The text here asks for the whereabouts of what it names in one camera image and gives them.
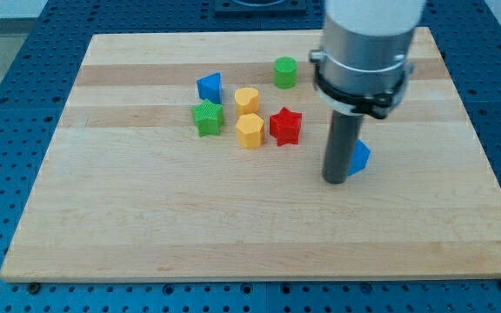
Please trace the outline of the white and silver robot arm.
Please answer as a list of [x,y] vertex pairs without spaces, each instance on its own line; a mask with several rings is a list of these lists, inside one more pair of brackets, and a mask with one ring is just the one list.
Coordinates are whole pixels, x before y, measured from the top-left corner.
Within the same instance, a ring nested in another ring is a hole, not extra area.
[[310,52],[314,88],[346,116],[386,118],[413,71],[408,54],[425,0],[327,0],[319,48]]

